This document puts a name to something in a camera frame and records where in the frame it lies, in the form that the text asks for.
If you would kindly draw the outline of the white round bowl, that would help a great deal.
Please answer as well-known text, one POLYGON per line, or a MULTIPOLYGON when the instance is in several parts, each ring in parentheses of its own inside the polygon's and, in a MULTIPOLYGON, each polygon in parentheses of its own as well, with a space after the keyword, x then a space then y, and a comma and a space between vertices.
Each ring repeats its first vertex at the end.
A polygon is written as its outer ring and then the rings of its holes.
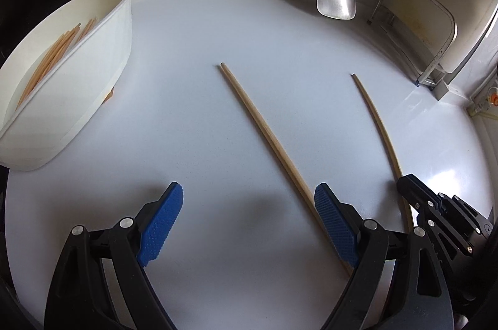
POLYGON ((1 68, 1 164, 30 171, 58 155, 112 92, 132 49, 132 0, 72 0, 36 25, 1 68), (78 43, 87 22, 95 26, 78 43), (19 98, 45 53, 81 24, 65 53, 19 98))

